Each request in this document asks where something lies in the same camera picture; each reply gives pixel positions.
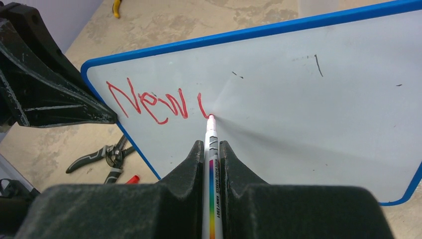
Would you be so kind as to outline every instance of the white board surface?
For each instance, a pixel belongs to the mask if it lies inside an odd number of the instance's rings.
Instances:
[[[183,51],[94,59],[82,74],[159,177],[204,139],[202,105],[219,139],[268,183],[360,186],[388,205],[421,178],[421,22],[415,10],[199,48],[196,40]]]

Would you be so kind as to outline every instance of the pink marker tip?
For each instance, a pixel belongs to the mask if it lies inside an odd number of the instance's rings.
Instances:
[[[207,120],[207,131],[215,131],[216,130],[215,118],[213,115],[208,116]]]

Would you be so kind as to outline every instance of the black marker holder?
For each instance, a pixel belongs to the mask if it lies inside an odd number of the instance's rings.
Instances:
[[[226,239],[393,238],[377,201],[364,189],[269,185],[226,141],[220,157]],[[196,141],[188,157],[155,184],[47,189],[17,238],[199,239],[203,158],[204,143]]]

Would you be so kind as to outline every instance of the black ink mark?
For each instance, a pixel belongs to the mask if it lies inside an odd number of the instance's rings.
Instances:
[[[322,75],[321,68],[319,67],[318,57],[317,57],[317,55],[316,55],[316,54],[315,54],[315,60],[316,60],[316,65],[318,66],[319,73],[321,74],[321,76],[322,76],[322,77],[324,77],[324,76]]]
[[[237,76],[237,74],[236,74],[234,71],[232,71],[232,73],[233,73],[235,76]],[[239,76],[239,77],[243,79],[243,76]]]

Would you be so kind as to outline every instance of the blue whiteboard frame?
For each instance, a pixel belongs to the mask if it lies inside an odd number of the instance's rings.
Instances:
[[[388,16],[388,15],[399,14],[399,13],[410,12],[410,11],[421,10],[421,9],[422,9],[422,0],[396,0],[396,1],[386,2],[386,3],[380,3],[380,4],[370,5],[370,6],[364,6],[364,7],[359,7],[359,8],[354,8],[354,9],[349,9],[349,10],[344,10],[344,11],[318,15],[318,16],[311,16],[311,17],[306,17],[306,18],[274,23],[270,25],[231,31],[231,32],[217,34],[217,35],[200,37],[196,39],[174,42],[174,43],[169,43],[165,45],[154,46],[154,47],[149,47],[145,49],[91,59],[82,65],[81,74],[85,83],[89,86],[89,88],[95,94],[95,96],[104,102],[104,100],[101,98],[101,96],[98,94],[98,92],[95,90],[95,88],[92,86],[92,84],[88,80],[87,71],[90,67],[116,63],[116,62],[121,62],[121,61],[128,61],[132,59],[138,59],[142,57],[160,55],[160,54],[171,53],[171,52],[176,52],[176,51],[183,51],[183,50],[199,48],[199,47],[204,47],[204,46],[211,46],[211,45],[217,45],[217,44],[228,43],[228,42],[233,42],[233,41],[246,40],[246,39],[251,39],[251,38],[256,38],[256,37],[270,36],[270,35],[281,34],[281,33],[286,33],[286,32],[336,25],[336,24],[365,20],[365,19],[376,18],[376,17],[381,17],[381,16]],[[117,125],[121,129],[121,131],[124,133],[124,135],[126,135],[130,143],[135,147],[135,149],[141,155],[142,159],[145,161],[148,167],[152,170],[155,176],[158,179],[161,179],[161,177],[158,175],[158,173],[155,171],[152,165],[148,162],[146,157],[143,155],[142,151],[138,148],[138,146],[135,144],[135,142],[130,137],[130,135],[126,132],[123,126],[119,122],[117,123]],[[412,196],[413,192],[415,191],[421,179],[422,179],[422,160],[421,160],[421,164],[419,165],[419,168],[417,169],[403,197],[394,202],[380,203],[380,205],[394,206],[394,205],[398,205],[398,204],[406,202]]]

